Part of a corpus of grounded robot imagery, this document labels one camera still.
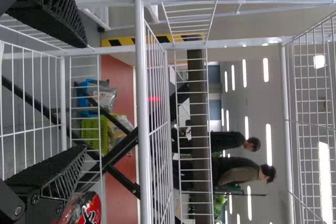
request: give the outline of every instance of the man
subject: man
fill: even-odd
[[[193,188],[193,168],[192,161],[181,161],[182,189]],[[179,189],[178,171],[179,161],[173,160],[174,187]],[[276,178],[277,170],[274,166],[267,164],[258,165],[252,160],[244,157],[213,157],[212,158],[212,179],[213,186],[234,186],[253,180],[265,181],[267,184]]]
[[[245,137],[240,132],[213,132],[211,131],[211,152],[222,152],[223,150],[238,148],[243,146],[244,149],[256,152],[260,149],[260,140],[256,137],[250,137],[245,139]],[[172,128],[172,151],[178,153],[178,143],[177,143],[177,129]],[[180,134],[180,148],[190,148],[193,147],[192,140],[189,141],[185,136],[185,133]],[[180,153],[188,154],[191,153],[191,149],[180,149]]]

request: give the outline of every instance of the short hair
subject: short hair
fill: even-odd
[[[261,171],[265,176],[269,176],[269,179],[267,180],[267,183],[273,182],[273,180],[277,177],[277,170],[274,166],[269,166],[267,164],[260,166]]]
[[[253,152],[256,152],[260,149],[261,147],[261,142],[258,138],[256,137],[250,137],[248,140],[247,140],[248,143],[252,143],[253,144]]]

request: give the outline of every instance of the green plastic crate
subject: green plastic crate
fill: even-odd
[[[97,129],[98,118],[90,118],[82,120],[82,139],[98,139],[99,130],[86,130]],[[101,152],[106,155],[109,152],[109,127],[108,119],[105,116],[100,117],[100,135],[101,135]],[[99,150],[99,140],[86,140],[86,142],[95,150]]]

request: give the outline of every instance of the metal bolt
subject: metal bolt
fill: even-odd
[[[15,216],[18,216],[19,214],[21,214],[21,211],[22,211],[22,207],[21,207],[21,206],[18,206],[18,207],[15,209]]]
[[[62,209],[63,209],[63,205],[62,204],[58,204],[57,207],[56,207],[56,213],[59,214]]]
[[[31,203],[32,203],[32,205],[36,205],[39,201],[40,201],[40,194],[35,194],[35,195],[31,198]]]

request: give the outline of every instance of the yellow and black warning stripe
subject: yellow and black warning stripe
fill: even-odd
[[[160,43],[171,43],[173,42],[173,37],[171,34],[159,34],[155,35]],[[180,35],[174,35],[175,42],[184,42],[190,40],[205,39],[205,33],[198,34],[187,34],[183,33]],[[115,47],[115,46],[134,46],[134,37],[117,37],[117,38],[106,38],[101,40],[102,47]]]

